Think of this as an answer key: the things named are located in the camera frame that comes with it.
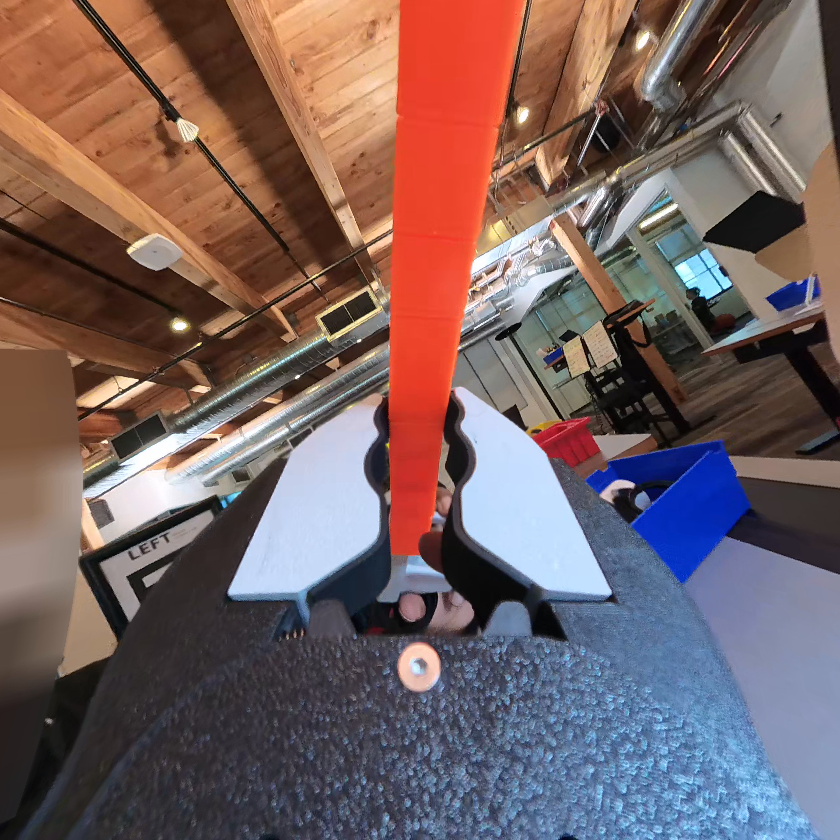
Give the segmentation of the wooden office desk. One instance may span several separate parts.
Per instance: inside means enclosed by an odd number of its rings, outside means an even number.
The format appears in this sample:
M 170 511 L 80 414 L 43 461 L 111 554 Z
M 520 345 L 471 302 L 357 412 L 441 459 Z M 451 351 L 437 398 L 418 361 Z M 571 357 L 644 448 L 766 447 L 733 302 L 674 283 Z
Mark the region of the wooden office desk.
M 746 364 L 774 356 L 784 357 L 832 424 L 832 430 L 796 449 L 801 456 L 814 456 L 839 441 L 839 391 L 811 351 L 828 341 L 821 302 L 788 308 L 772 319 L 754 319 L 727 338 L 702 351 L 705 357 L 732 354 Z

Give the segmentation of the fiducial marker sign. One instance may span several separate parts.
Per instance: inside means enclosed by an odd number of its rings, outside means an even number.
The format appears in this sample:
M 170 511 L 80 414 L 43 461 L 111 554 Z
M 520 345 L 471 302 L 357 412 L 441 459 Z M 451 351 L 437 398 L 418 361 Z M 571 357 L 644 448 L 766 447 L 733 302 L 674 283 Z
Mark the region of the fiducial marker sign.
M 81 557 L 80 572 L 118 642 L 152 587 L 225 507 L 211 497 L 168 511 Z

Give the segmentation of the person's dark clothing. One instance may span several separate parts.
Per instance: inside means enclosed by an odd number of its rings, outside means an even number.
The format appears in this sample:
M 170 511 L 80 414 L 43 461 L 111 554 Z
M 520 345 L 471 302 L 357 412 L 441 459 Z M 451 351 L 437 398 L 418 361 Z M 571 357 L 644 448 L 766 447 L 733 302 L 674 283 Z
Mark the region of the person's dark clothing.
M 56 680 L 49 699 L 24 805 L 33 813 L 66 764 L 88 713 L 93 695 L 113 656 L 79 668 Z

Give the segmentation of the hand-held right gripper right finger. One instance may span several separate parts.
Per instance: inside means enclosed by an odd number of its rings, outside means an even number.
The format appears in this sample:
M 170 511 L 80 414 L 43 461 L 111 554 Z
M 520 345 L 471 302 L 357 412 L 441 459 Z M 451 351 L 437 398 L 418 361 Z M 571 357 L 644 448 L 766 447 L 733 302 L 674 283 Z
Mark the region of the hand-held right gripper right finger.
M 551 605 L 603 604 L 613 590 L 550 458 L 464 387 L 449 397 L 445 469 L 454 483 L 442 537 L 444 576 L 475 612 L 526 635 L 560 634 Z

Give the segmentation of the orange tool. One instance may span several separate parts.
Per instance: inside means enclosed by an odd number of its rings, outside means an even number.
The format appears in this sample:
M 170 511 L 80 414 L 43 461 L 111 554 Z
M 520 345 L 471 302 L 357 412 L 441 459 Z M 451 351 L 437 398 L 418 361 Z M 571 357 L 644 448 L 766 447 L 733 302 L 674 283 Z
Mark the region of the orange tool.
M 393 554 L 432 522 L 471 265 L 524 2 L 400 3 L 390 320 Z

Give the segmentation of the blue plastic bin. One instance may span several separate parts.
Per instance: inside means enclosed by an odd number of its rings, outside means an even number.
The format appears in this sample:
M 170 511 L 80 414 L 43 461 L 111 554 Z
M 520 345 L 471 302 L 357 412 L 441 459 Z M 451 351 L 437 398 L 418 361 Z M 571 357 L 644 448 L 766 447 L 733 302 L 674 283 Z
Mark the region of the blue plastic bin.
M 650 506 L 632 526 L 680 583 L 688 581 L 750 508 L 720 440 L 618 458 L 586 483 L 603 491 L 616 480 L 639 487 L 655 484 L 647 492 Z

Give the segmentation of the standing desk with paper sheets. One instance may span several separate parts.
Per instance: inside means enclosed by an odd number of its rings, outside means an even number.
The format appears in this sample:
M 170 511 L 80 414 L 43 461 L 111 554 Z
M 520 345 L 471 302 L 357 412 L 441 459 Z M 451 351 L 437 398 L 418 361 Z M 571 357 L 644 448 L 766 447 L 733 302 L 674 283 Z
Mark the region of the standing desk with paper sheets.
M 618 434 L 654 432 L 665 446 L 672 445 L 664 425 L 683 437 L 693 426 L 679 410 L 652 363 L 642 351 L 654 350 L 643 312 L 653 300 L 631 301 L 582 335 L 575 335 L 545 359 L 547 369 L 564 368 L 573 379 L 581 377 L 593 407 Z

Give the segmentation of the silver duct elbow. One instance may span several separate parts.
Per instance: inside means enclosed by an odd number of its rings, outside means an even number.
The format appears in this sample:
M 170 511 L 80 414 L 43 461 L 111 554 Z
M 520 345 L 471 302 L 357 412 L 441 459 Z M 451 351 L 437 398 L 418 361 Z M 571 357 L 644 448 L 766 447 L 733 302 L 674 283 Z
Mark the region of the silver duct elbow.
M 674 72 L 691 51 L 714 12 L 716 1 L 683 1 L 677 8 L 637 83 L 637 95 L 659 113 L 675 111 L 685 100 Z

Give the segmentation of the ceiling vent grille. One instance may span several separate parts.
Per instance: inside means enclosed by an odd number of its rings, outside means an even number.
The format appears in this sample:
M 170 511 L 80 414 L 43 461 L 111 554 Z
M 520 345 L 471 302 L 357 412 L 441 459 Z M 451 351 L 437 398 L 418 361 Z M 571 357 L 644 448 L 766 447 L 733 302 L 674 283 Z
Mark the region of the ceiling vent grille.
M 321 311 L 316 321 L 323 334 L 332 342 L 382 313 L 379 299 L 369 288 L 365 288 Z
M 121 464 L 165 440 L 170 433 L 166 416 L 158 411 L 115 435 L 108 443 Z

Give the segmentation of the grey side table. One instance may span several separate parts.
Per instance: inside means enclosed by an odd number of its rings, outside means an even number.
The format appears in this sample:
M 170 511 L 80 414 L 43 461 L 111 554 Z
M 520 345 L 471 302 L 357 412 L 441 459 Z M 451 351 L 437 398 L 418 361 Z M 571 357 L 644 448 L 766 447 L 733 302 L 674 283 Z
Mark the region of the grey side table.
M 593 439 L 606 462 L 645 455 L 658 449 L 658 441 L 651 434 L 594 434 Z

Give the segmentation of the red storage tote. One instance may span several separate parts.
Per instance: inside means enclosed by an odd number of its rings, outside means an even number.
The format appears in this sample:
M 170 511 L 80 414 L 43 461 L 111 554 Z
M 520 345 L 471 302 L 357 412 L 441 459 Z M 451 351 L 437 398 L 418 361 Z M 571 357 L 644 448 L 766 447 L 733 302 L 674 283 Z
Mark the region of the red storage tote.
M 531 434 L 531 439 L 550 459 L 576 467 L 602 453 L 589 428 L 590 420 L 583 416 L 554 423 Z

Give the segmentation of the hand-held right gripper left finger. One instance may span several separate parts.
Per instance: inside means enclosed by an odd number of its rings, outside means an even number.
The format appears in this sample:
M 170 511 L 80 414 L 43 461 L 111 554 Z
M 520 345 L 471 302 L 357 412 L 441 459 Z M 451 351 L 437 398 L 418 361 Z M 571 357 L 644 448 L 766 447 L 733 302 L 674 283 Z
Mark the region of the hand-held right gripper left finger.
M 366 397 L 292 452 L 227 589 L 234 602 L 293 604 L 305 627 L 316 605 L 348 617 L 392 573 L 385 501 L 388 401 Z

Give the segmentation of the wooden support post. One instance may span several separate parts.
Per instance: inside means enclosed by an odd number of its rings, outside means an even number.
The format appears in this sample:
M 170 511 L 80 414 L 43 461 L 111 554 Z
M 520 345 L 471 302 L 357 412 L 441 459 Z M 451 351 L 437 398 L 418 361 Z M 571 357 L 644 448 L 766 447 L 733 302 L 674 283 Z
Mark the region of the wooden support post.
M 624 307 L 627 301 L 623 294 L 585 241 L 571 215 L 564 213 L 555 217 L 549 227 L 552 236 L 571 257 L 605 313 L 611 314 Z M 651 344 L 647 348 L 638 349 L 658 383 L 664 387 L 668 398 L 676 405 L 685 403 L 688 398 L 687 393 L 656 347 Z

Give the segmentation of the black floor lamp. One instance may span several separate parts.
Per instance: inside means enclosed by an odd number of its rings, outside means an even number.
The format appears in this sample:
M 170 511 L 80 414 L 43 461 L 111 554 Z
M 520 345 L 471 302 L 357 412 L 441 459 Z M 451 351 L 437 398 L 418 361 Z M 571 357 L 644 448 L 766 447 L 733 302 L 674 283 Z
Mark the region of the black floor lamp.
M 535 411 L 541 412 L 542 420 L 544 422 L 563 421 L 567 417 L 562 414 L 548 388 L 535 371 L 528 354 L 516 339 L 521 328 L 521 320 L 513 321 L 493 336 L 500 356 L 504 356 L 510 362 L 512 369 L 516 371 L 522 385 L 522 393 L 529 394 L 529 404 L 534 405 Z

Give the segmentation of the silver air duct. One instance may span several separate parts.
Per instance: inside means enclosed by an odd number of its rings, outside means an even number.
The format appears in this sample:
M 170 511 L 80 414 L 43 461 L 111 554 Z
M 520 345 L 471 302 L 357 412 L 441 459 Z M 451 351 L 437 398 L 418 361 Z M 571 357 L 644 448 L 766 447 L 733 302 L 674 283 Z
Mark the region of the silver air duct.
M 331 342 L 317 327 L 268 358 L 247 366 L 243 373 L 214 388 L 192 406 L 168 416 L 169 436 L 131 459 L 120 464 L 113 454 L 86 463 L 82 470 L 82 495 L 87 499 L 103 496 L 125 480 L 230 422 L 299 377 L 326 364 L 354 344 L 385 329 L 390 318 L 390 302 L 382 300 L 380 303 L 383 307 L 381 315 L 342 338 Z

